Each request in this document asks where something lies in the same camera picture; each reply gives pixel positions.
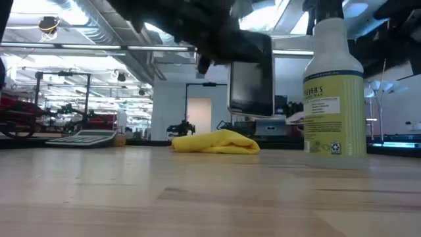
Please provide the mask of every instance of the door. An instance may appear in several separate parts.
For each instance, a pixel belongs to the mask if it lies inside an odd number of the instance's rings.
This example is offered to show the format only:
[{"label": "door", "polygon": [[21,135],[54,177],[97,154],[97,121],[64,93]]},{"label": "door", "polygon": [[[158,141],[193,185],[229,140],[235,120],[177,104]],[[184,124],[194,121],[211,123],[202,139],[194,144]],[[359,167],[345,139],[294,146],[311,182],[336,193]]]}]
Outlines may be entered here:
[{"label": "door", "polygon": [[205,134],[212,130],[212,99],[188,98],[187,121],[196,127],[195,134]]}]

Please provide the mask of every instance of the spray bottle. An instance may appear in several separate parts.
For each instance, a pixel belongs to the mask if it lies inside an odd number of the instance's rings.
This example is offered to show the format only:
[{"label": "spray bottle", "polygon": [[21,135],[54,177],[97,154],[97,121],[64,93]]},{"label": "spray bottle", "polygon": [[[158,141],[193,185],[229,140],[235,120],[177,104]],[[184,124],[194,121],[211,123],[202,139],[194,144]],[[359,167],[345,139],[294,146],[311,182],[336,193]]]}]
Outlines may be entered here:
[{"label": "spray bottle", "polygon": [[363,67],[350,53],[341,0],[316,2],[314,57],[304,74],[309,165],[366,167]]}]

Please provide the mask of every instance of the small object on table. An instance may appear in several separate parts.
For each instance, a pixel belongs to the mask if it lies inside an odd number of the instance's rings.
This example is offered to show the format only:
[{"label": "small object on table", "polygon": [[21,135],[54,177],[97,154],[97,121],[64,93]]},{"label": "small object on table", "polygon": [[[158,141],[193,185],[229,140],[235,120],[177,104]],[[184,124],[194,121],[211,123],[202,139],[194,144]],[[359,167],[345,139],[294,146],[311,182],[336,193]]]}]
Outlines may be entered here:
[{"label": "small object on table", "polygon": [[260,151],[259,145],[252,139],[225,129],[208,134],[174,138],[171,146],[178,152],[253,155]]},{"label": "small object on table", "polygon": [[188,132],[191,131],[191,135],[196,133],[196,127],[189,123],[189,121],[183,120],[179,125],[171,125],[166,129],[169,132],[169,137],[182,137],[187,136]]},{"label": "small object on table", "polygon": [[109,147],[113,145],[116,135],[116,130],[82,130],[73,136],[49,140],[46,144],[59,147]]},{"label": "small object on table", "polygon": [[124,134],[118,134],[114,138],[114,147],[124,147],[126,145],[127,138]]}]

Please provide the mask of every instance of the yellow microfiber towel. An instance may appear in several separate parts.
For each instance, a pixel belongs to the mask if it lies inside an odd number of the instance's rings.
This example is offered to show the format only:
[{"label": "yellow microfiber towel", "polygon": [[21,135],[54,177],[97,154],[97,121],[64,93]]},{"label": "yellow microfiber towel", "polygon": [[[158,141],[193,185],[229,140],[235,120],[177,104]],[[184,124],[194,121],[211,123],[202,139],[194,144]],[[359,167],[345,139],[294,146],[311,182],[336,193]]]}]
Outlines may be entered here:
[{"label": "yellow microfiber towel", "polygon": [[257,154],[260,151],[259,145],[252,139],[225,129],[209,134],[174,138],[172,148],[178,152],[250,155]]}]

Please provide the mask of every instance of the wooden table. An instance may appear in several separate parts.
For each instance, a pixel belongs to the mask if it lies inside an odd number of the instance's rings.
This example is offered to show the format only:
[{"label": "wooden table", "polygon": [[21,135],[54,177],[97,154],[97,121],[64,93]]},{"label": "wooden table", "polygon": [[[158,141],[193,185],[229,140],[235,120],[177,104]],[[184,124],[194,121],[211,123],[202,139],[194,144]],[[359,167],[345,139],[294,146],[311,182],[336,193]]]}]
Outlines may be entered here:
[{"label": "wooden table", "polygon": [[0,151],[0,236],[421,236],[421,160],[313,169],[300,151]]}]

